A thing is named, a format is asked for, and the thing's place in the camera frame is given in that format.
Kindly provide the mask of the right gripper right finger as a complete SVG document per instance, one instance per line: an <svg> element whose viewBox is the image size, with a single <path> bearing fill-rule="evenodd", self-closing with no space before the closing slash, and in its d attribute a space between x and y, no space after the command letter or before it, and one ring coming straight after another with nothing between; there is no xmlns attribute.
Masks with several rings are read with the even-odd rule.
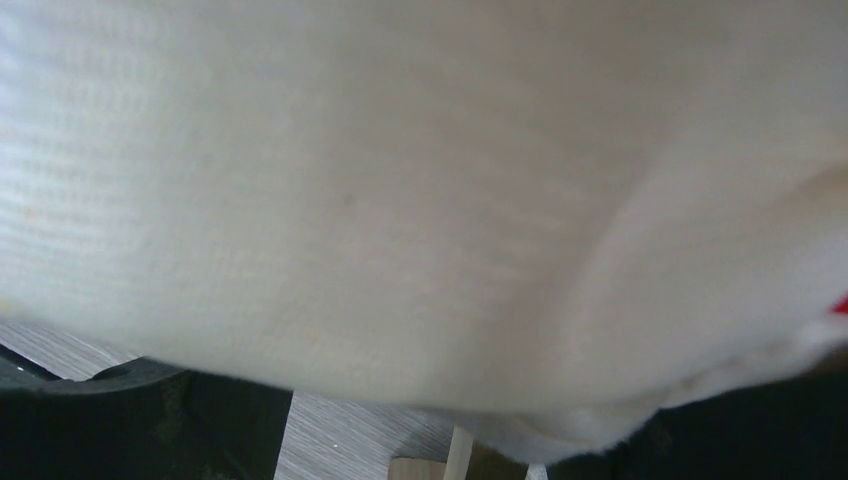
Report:
<svg viewBox="0 0 848 480"><path fill-rule="evenodd" d="M844 479L847 354L797 379L663 410L615 449L546 471L550 479Z"/></svg>

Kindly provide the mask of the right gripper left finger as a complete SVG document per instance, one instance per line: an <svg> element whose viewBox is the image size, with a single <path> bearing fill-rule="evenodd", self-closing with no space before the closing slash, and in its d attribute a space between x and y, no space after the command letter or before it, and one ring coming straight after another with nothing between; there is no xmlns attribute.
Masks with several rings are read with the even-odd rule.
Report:
<svg viewBox="0 0 848 480"><path fill-rule="evenodd" d="M85 381L1 354L4 479L271 479L289 391L146 358Z"/></svg>

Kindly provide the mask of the wooden pet bed frame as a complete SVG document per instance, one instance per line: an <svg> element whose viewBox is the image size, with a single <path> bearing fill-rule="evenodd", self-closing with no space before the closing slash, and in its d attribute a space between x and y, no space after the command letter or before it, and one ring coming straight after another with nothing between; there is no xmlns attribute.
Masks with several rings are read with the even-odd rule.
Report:
<svg viewBox="0 0 848 480"><path fill-rule="evenodd" d="M457 427L445 461L397 457L389 463L387 479L526 479L526 461L549 448L550 441L549 437L518 425Z"/></svg>

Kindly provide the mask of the strawberry print ruffled blanket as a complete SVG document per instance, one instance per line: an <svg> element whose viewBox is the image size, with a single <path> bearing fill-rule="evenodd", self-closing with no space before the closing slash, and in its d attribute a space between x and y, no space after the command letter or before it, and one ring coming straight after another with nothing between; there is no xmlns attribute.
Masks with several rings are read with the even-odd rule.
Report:
<svg viewBox="0 0 848 480"><path fill-rule="evenodd" d="M843 1L5 1L1 311L516 460L847 341Z"/></svg>

